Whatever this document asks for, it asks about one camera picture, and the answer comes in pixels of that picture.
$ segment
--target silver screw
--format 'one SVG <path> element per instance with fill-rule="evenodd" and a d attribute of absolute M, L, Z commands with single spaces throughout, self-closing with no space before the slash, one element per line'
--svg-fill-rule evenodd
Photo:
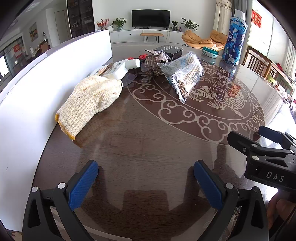
<path fill-rule="evenodd" d="M 259 189 L 259 187 L 253 187 L 253 190 L 254 190 L 254 192 L 259 192 L 260 191 L 260 189 Z"/>
<path fill-rule="evenodd" d="M 38 187 L 32 187 L 32 192 L 37 192 Z"/>
<path fill-rule="evenodd" d="M 65 183 L 60 183 L 57 187 L 58 187 L 59 189 L 63 189 L 65 186 L 66 186 Z"/>
<path fill-rule="evenodd" d="M 232 185 L 231 183 L 226 183 L 226 187 L 227 187 L 228 189 L 232 189 L 232 188 L 233 188 L 233 185 Z"/>

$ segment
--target plastic bag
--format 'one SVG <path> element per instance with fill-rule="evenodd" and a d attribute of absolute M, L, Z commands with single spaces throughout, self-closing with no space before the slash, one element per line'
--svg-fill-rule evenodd
<path fill-rule="evenodd" d="M 200 77 L 204 75 L 200 60 L 193 51 L 174 61 L 158 65 L 183 104 Z"/>

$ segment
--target black box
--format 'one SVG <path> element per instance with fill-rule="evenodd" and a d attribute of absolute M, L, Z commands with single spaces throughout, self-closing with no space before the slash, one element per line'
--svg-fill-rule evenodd
<path fill-rule="evenodd" d="M 172 60 L 175 60 L 179 57 L 182 56 L 182 48 L 180 47 L 175 47 L 175 46 L 171 46 L 171 45 L 163 45 L 160 46 L 156 49 L 153 50 L 158 50 L 158 51 L 163 51 L 165 52 Z"/>

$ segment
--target tv screen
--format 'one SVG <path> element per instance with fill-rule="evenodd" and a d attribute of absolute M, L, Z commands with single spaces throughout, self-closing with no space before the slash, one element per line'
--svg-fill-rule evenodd
<path fill-rule="evenodd" d="M 132 10 L 131 18 L 133 27 L 170 27 L 170 11 L 168 10 Z"/>

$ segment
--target blue bottle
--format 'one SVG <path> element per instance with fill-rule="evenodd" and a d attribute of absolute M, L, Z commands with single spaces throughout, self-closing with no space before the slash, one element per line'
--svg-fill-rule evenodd
<path fill-rule="evenodd" d="M 234 17 L 230 18 L 228 39 L 222 54 L 222 59 L 232 65 L 238 65 L 248 25 L 245 14 L 235 9 Z"/>

